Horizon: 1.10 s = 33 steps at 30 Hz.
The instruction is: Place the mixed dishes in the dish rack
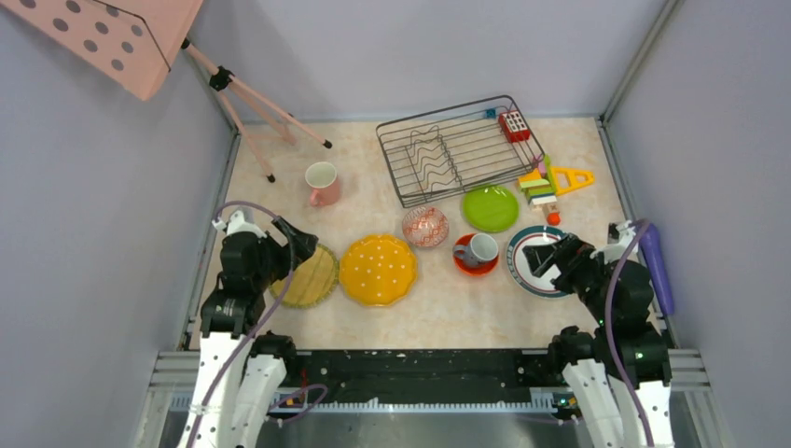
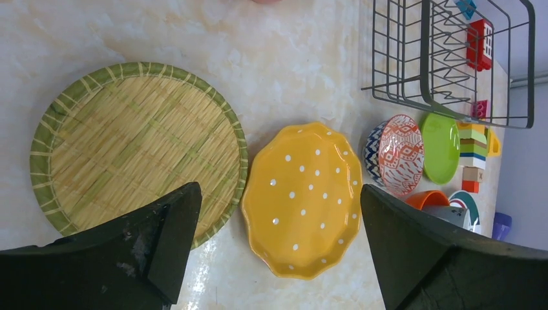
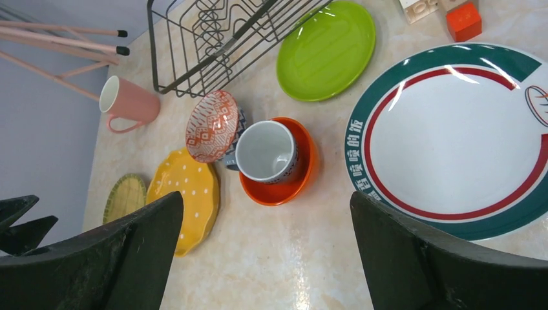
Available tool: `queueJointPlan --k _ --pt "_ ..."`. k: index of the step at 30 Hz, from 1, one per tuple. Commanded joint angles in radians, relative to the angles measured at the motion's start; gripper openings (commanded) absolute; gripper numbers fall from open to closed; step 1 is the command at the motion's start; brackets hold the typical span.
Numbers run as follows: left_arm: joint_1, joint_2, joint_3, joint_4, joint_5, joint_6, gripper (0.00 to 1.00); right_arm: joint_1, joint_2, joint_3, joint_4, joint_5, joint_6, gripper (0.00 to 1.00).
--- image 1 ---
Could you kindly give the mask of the grey mug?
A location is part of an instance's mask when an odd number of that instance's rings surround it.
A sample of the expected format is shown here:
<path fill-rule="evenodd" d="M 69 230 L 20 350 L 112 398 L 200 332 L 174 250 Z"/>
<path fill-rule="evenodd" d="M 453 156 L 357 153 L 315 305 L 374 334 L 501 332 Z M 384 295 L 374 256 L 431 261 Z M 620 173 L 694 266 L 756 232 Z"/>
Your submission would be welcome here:
<path fill-rule="evenodd" d="M 453 248 L 453 256 L 469 269 L 477 269 L 495 260 L 498 255 L 498 243 L 486 233 L 475 233 L 467 243 Z"/>

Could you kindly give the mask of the orange bowl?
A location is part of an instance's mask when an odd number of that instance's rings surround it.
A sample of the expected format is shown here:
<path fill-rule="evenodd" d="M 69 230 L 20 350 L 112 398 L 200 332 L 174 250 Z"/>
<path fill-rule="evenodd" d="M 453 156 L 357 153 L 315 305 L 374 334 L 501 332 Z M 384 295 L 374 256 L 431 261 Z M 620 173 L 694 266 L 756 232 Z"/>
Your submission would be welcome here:
<path fill-rule="evenodd" d="M 499 244 L 488 233 L 469 233 L 460 237 L 452 248 L 456 267 L 470 276 L 490 273 L 499 263 Z"/>

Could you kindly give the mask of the blue red patterned bowl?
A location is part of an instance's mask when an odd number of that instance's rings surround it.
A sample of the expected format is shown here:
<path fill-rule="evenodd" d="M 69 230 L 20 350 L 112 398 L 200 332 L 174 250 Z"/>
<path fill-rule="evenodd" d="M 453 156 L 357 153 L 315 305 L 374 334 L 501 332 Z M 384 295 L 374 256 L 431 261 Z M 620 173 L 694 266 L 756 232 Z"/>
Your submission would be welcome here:
<path fill-rule="evenodd" d="M 446 215 L 438 208 L 427 205 L 409 210 L 402 219 L 401 227 L 406 240 L 421 248 L 440 245 L 450 233 Z"/>

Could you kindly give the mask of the black wire dish rack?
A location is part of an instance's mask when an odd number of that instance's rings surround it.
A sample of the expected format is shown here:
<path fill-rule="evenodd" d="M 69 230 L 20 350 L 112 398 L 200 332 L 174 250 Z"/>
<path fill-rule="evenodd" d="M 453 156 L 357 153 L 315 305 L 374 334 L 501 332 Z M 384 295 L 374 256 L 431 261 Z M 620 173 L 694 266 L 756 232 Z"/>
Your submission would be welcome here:
<path fill-rule="evenodd" d="M 491 108 L 495 119 L 485 117 Z M 532 172 L 546 152 L 522 113 L 531 138 L 506 140 L 498 116 L 512 110 L 520 111 L 517 102 L 502 94 L 379 124 L 375 133 L 400 204 L 428 204 Z"/>

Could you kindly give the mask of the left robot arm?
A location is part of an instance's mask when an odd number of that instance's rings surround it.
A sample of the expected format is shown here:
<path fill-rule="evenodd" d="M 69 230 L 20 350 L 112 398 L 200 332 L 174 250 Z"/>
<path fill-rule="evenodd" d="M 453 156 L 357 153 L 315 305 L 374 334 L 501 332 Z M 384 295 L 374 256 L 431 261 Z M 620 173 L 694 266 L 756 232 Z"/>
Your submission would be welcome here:
<path fill-rule="evenodd" d="M 199 368 L 181 447 L 256 446 L 277 389 L 298 377 L 292 338 L 261 332 L 284 299 L 279 294 L 268 306 L 265 292 L 278 281 L 288 291 L 318 238 L 264 206 L 230 206 L 229 218 L 219 206 L 212 221 L 224 236 L 221 270 L 201 306 Z"/>

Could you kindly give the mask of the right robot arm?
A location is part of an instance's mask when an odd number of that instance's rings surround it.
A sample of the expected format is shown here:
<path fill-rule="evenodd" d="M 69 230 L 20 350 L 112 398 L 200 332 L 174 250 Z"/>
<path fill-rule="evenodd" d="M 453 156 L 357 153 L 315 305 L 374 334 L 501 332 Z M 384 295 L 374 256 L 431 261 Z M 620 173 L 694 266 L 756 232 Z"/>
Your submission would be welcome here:
<path fill-rule="evenodd" d="M 567 233 L 522 250 L 533 275 L 557 269 L 552 285 L 577 296 L 599 324 L 592 333 L 562 329 L 547 359 L 549 377 L 574 393 L 596 447 L 675 445 L 669 349 L 649 320 L 650 272 L 631 259 L 648 229 L 645 219 L 613 224 L 601 249 Z"/>

